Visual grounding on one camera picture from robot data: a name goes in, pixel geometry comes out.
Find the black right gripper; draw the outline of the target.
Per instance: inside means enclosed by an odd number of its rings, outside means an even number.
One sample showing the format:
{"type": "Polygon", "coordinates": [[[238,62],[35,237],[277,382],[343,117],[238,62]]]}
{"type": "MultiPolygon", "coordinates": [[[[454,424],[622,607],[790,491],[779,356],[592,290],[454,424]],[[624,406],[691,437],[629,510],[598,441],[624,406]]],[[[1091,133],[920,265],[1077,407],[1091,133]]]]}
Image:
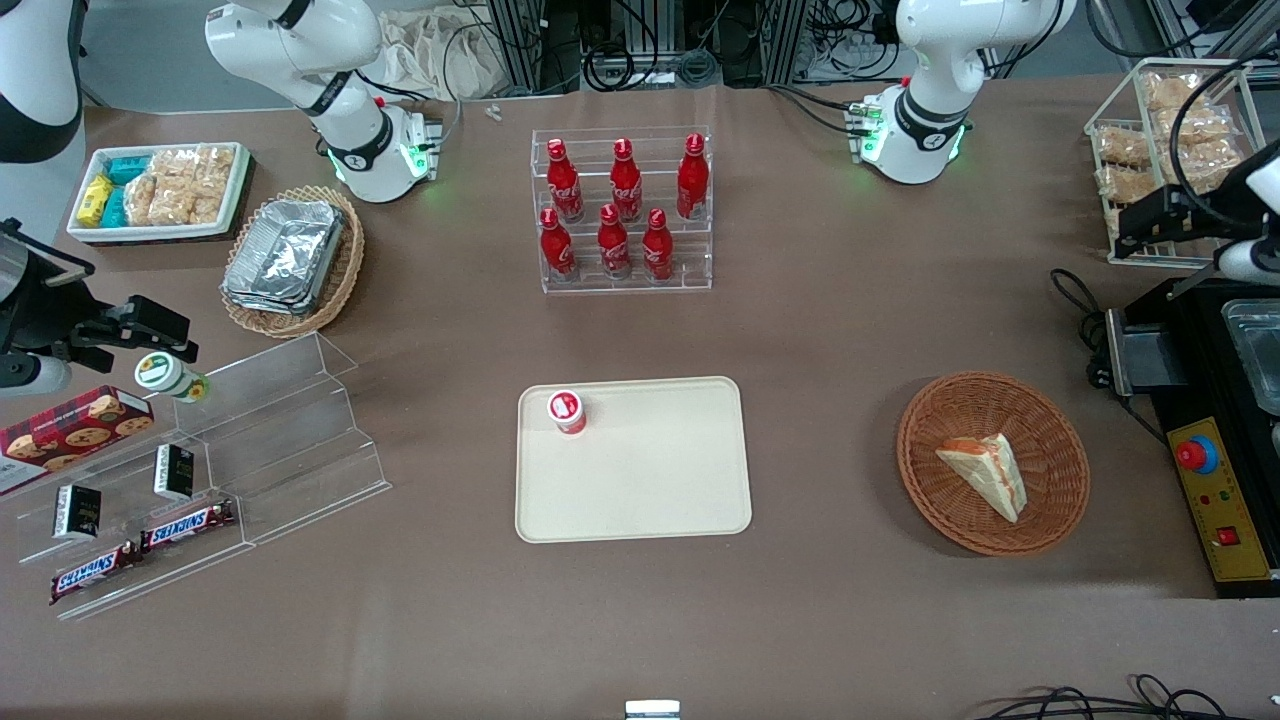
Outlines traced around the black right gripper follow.
{"type": "Polygon", "coordinates": [[[74,346],[74,364],[113,365],[114,350],[145,348],[196,363],[189,319],[145,296],[111,306],[86,278],[93,264],[31,238],[18,220],[3,222],[3,352],[36,351],[68,341],[78,324],[97,320],[111,340],[74,346]]]}

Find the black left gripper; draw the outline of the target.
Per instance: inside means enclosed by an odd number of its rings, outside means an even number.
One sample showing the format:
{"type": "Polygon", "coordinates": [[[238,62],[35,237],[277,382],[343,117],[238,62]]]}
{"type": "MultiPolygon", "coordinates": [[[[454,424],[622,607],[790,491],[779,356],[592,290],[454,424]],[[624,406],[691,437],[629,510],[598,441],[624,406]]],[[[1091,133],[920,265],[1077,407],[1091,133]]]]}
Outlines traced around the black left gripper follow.
{"type": "Polygon", "coordinates": [[[1222,186],[1194,196],[1180,184],[1166,184],[1119,213],[1115,263],[1208,264],[1216,238],[1253,238],[1249,209],[1239,188],[1222,186]]]}

